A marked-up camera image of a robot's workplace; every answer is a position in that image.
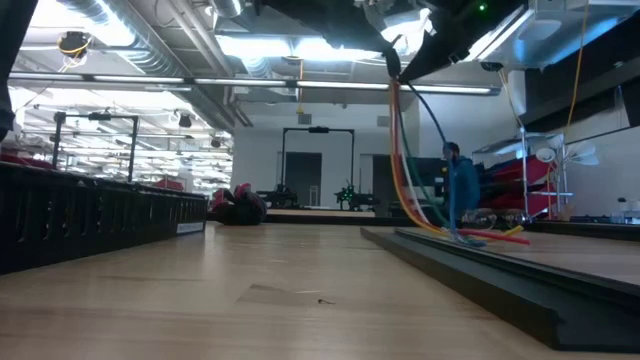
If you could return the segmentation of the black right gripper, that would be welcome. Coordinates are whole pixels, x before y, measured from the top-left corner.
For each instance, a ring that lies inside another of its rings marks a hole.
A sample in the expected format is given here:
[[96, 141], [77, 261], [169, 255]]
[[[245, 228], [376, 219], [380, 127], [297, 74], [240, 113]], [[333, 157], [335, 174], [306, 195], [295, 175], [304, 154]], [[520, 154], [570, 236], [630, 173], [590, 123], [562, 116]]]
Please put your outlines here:
[[386, 59], [390, 77], [400, 83], [429, 75], [468, 56], [468, 48], [525, 5], [519, 0], [433, 0], [429, 2], [433, 30], [424, 32], [421, 47], [401, 72], [392, 42], [367, 20], [365, 12], [344, 0], [260, 0], [303, 26], [320, 33], [333, 48], [366, 50]]

